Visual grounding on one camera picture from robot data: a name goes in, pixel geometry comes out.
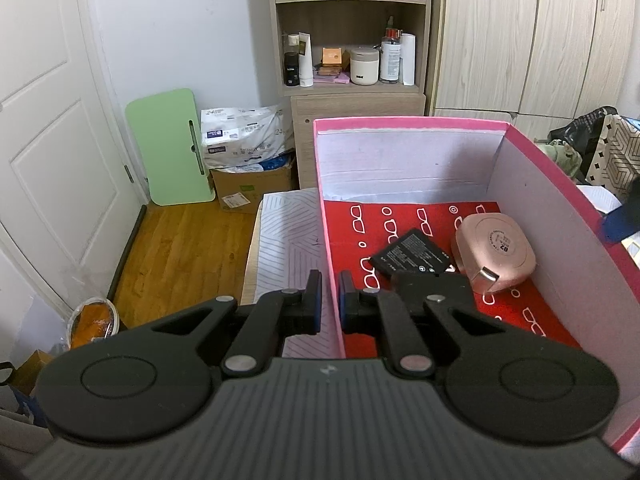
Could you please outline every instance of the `metal handle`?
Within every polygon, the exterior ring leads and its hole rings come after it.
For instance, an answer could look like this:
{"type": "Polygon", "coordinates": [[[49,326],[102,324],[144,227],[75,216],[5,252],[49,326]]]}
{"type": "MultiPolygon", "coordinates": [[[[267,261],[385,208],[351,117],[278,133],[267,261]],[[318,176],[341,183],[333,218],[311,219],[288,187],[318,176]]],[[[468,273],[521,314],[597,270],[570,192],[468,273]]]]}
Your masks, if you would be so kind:
{"type": "Polygon", "coordinates": [[[193,127],[193,121],[189,120],[189,129],[191,130],[191,142],[193,145],[191,150],[196,154],[196,159],[198,160],[198,167],[200,168],[200,174],[204,175],[204,165],[202,164],[202,158],[200,157],[200,141],[196,138],[196,130],[193,127]]]}

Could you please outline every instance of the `silver screw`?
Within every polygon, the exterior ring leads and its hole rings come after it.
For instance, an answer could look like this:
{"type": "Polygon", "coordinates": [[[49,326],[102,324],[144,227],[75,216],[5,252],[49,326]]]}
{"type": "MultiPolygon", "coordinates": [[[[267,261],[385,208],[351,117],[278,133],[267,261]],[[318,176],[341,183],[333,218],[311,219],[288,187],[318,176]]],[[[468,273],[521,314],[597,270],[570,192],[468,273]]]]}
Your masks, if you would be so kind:
{"type": "Polygon", "coordinates": [[[424,355],[405,355],[400,359],[400,366],[408,372],[426,372],[433,366],[433,361],[424,355]]]}
{"type": "Polygon", "coordinates": [[[442,303],[447,298],[441,294],[430,294],[427,296],[427,300],[435,301],[436,303],[442,303]]]}
{"type": "Polygon", "coordinates": [[[233,355],[225,361],[225,367],[232,372],[248,372],[253,370],[257,361],[250,355],[233,355]]]}

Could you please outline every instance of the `red paper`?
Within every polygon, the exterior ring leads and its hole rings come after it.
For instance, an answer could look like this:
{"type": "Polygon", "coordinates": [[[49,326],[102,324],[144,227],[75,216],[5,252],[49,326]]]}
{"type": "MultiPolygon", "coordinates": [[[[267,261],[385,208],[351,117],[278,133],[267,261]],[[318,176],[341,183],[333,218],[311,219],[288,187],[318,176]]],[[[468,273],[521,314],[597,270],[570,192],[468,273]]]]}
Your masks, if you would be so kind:
{"type": "MultiPolygon", "coordinates": [[[[445,204],[360,204],[324,201],[333,271],[350,270],[356,288],[390,288],[374,271],[369,257],[412,228],[422,229],[450,257],[451,239],[463,218],[474,213],[500,212],[495,202],[445,204]]],[[[497,294],[474,294],[476,307],[488,316],[580,348],[545,303],[531,280],[497,294]]],[[[375,356],[372,338],[344,336],[347,357],[375,356]]]]}

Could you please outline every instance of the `black packet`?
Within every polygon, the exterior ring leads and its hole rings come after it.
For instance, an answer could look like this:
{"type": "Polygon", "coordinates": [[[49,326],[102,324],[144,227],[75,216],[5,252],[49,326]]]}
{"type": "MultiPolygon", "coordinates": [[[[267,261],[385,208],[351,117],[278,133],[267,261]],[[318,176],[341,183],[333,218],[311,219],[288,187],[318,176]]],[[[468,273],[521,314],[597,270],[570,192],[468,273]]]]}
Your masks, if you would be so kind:
{"type": "Polygon", "coordinates": [[[420,229],[411,229],[370,257],[369,261],[374,269],[387,278],[399,270],[441,274],[451,265],[447,253],[420,229]]]}

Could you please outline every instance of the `white plastic package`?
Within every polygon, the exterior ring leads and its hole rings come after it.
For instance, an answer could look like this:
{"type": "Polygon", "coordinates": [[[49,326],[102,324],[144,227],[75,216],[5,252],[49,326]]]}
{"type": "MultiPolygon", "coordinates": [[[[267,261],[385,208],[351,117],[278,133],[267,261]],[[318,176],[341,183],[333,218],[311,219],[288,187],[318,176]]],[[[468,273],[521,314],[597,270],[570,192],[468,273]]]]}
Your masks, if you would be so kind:
{"type": "Polygon", "coordinates": [[[282,105],[203,110],[200,128],[204,161],[212,170],[256,164],[294,147],[291,111],[282,105]]]}

